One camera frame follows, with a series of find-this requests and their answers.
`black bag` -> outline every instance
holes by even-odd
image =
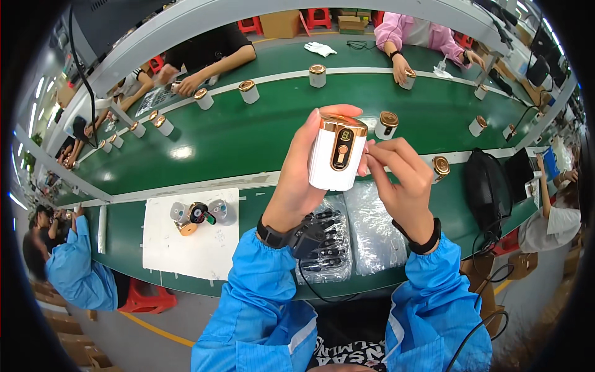
[[[498,159],[479,148],[465,163],[464,178],[467,204],[487,240],[478,250],[482,251],[500,240],[502,225],[511,216],[510,184]]]

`clear plastic bag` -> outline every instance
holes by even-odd
[[[344,192],[351,232],[355,273],[370,275],[407,261],[405,238],[391,224],[392,217],[378,197],[373,181],[355,182]]]
[[[322,204],[314,210],[314,214],[321,213],[329,209],[332,211],[338,211],[340,214],[336,217],[321,219],[320,221],[333,220],[336,222],[334,225],[329,226],[326,229],[326,232],[336,230],[336,234],[334,236],[329,236],[329,238],[335,239],[335,242],[333,242],[329,247],[321,247],[312,251],[312,258],[302,260],[302,273],[307,279],[308,283],[342,282],[344,280],[349,280],[351,277],[351,239],[349,236],[349,219],[347,217],[347,209],[345,208],[345,200],[343,199],[343,195],[338,194],[326,196],[322,200]],[[324,255],[324,253],[329,253],[329,250],[331,250],[334,254]],[[336,259],[340,259],[339,264],[336,264],[334,261]],[[296,278],[298,280],[297,283],[299,285],[303,285],[306,282],[300,274],[298,266],[299,264],[299,260],[296,260]]]

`pink jacket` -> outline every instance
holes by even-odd
[[[401,50],[403,48],[403,39],[406,39],[409,35],[413,23],[414,18],[410,15],[385,12],[383,22],[374,29],[378,49],[384,51],[384,43],[392,41],[397,50]],[[465,66],[459,60],[458,56],[464,49],[455,43],[452,38],[452,31],[448,27],[433,22],[430,23],[428,46],[430,49],[441,51],[448,59],[463,68],[471,67],[471,64]]]

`white shirt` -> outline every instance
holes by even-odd
[[[143,70],[137,68],[135,71],[132,71],[130,74],[128,74],[124,78],[124,84],[114,91],[114,97],[118,97],[119,95],[123,94],[124,98],[128,98],[138,92],[143,86],[143,83],[138,80],[141,72],[143,72]]]
[[[414,18],[413,26],[405,39],[405,44],[428,47],[430,42],[430,21]]]
[[[519,227],[519,246],[523,253],[551,251],[569,243],[581,228],[581,211],[568,208],[561,199],[550,209],[550,217],[540,208]]]

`blue jacket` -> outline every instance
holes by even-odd
[[[473,307],[477,294],[468,292],[469,280],[459,274],[460,259],[460,247],[444,234],[432,254],[409,256],[409,281],[393,292],[386,326],[383,363],[389,371],[444,371],[481,322]],[[305,301],[291,301],[295,265],[289,247],[265,246],[255,229],[242,236],[219,307],[192,348],[192,371],[306,370],[318,314]],[[452,371],[487,370],[491,354],[490,336],[482,327]]]
[[[113,311],[118,307],[114,275],[91,261],[89,226],[85,216],[76,219],[75,233],[68,231],[65,244],[54,247],[45,263],[48,281],[62,297],[81,309]]]

